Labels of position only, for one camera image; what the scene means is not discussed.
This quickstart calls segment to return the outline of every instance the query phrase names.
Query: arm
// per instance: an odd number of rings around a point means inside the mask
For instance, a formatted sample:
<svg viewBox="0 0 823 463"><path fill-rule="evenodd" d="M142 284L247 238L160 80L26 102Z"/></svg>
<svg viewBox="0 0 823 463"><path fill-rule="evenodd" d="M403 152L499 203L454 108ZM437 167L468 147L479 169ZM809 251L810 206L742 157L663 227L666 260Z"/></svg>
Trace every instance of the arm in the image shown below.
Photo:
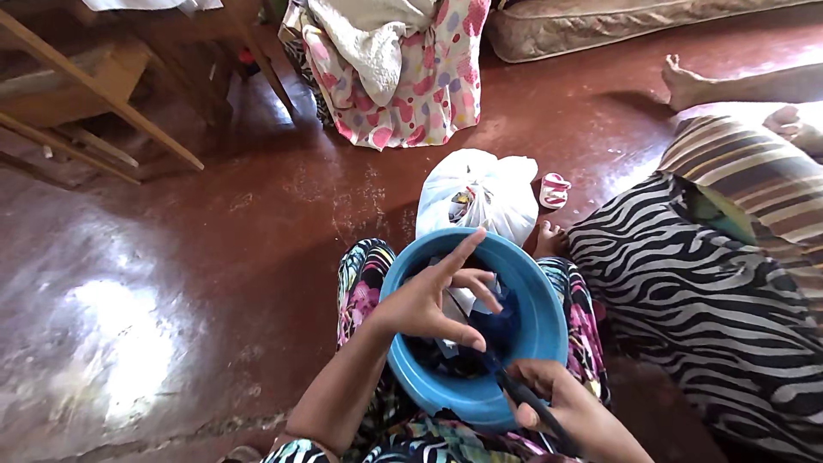
<svg viewBox="0 0 823 463"><path fill-rule="evenodd" d="M539 396L551 402L549 410L577 441L586 460L597 463L654 463L628 429L575 380L563 365L553 360L522 358L506 368ZM526 403L515 409L518 424L541 432L550 432L534 409Z"/></svg>
<svg viewBox="0 0 823 463"><path fill-rule="evenodd" d="M341 455L354 438L386 363L394 333L375 313L314 378L286 422L286 434Z"/></svg>
<svg viewBox="0 0 823 463"><path fill-rule="evenodd" d="M469 288L491 310L503 310L482 283L493 279L493 274L461 270L485 237L486 231L478 229L437 265L424 269L380 302L314 378L292 410L285 435L277 439L275 447L301 437L341 455L360 426L397 333L451 339L485 351L486 341L477 330L446 318L442 311L442 291L449 286Z"/></svg>

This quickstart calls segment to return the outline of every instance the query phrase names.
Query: pile of clothes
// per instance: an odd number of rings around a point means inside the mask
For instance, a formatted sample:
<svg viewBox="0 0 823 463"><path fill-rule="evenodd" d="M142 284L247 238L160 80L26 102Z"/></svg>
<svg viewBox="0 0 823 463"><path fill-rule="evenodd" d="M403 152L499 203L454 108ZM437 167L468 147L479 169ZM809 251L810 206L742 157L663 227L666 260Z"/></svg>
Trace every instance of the pile of clothes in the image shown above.
<svg viewBox="0 0 823 463"><path fill-rule="evenodd" d="M308 0L289 6L280 37L319 113L353 144L440 145L480 120L489 2Z"/></svg>

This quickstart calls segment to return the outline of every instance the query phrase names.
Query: blue plastic basin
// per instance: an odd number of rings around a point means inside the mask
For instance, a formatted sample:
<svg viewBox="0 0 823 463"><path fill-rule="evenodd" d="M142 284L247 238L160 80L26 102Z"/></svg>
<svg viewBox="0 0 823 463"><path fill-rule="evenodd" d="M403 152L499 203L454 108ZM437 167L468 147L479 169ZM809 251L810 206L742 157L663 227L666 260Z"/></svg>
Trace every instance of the blue plastic basin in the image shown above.
<svg viewBox="0 0 823 463"><path fill-rule="evenodd" d="M380 300L400 288L430 258L454 250L474 230L447 228L413 241L388 270ZM474 255L498 274L501 283L518 300L520 331L503 363L508 364L513 358L547 358L565 365L569 335L563 307L534 260L511 241L492 233ZM432 372L417 363L400 334L394 337L388 351L388 364L403 389L429 415L451 409L461 420L485 431L503 432L518 427L491 375L467 380Z"/></svg>

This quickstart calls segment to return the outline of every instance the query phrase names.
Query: pink and white sandal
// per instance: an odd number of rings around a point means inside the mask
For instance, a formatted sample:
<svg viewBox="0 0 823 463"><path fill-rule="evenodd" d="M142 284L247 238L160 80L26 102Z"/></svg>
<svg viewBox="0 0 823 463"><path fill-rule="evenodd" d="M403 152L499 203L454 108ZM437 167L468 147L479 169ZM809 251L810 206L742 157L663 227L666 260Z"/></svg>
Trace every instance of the pink and white sandal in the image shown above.
<svg viewBox="0 0 823 463"><path fill-rule="evenodd" d="M540 188L540 204L549 209L562 208L569 199L569 193L566 191L569 188L571 183L564 180L560 174L546 174Z"/></svg>

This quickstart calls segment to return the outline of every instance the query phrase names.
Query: pink polka dot fabric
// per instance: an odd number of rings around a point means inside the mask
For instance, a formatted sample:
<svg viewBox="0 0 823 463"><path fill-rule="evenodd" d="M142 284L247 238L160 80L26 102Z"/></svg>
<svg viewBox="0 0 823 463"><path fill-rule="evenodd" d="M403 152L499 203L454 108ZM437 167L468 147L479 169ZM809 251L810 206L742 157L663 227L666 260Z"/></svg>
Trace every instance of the pink polka dot fabric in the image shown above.
<svg viewBox="0 0 823 463"><path fill-rule="evenodd" d="M403 39L402 71L388 106L366 94L357 71L316 26L303 28L306 58L337 131L353 144L445 144L480 121L480 33L490 0L443 0L428 30Z"/></svg>

